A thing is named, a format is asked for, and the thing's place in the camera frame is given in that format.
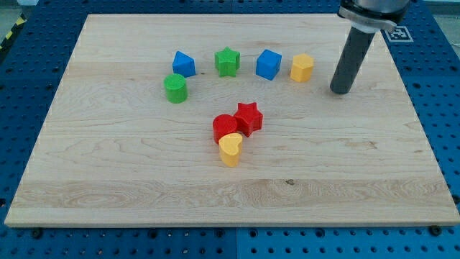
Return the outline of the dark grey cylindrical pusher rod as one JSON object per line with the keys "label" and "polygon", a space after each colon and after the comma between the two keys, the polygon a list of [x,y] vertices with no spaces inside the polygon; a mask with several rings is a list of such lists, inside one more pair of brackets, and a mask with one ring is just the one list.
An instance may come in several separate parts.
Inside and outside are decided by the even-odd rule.
{"label": "dark grey cylindrical pusher rod", "polygon": [[374,32],[366,33],[351,27],[330,83],[332,92],[335,94],[350,92],[374,35]]}

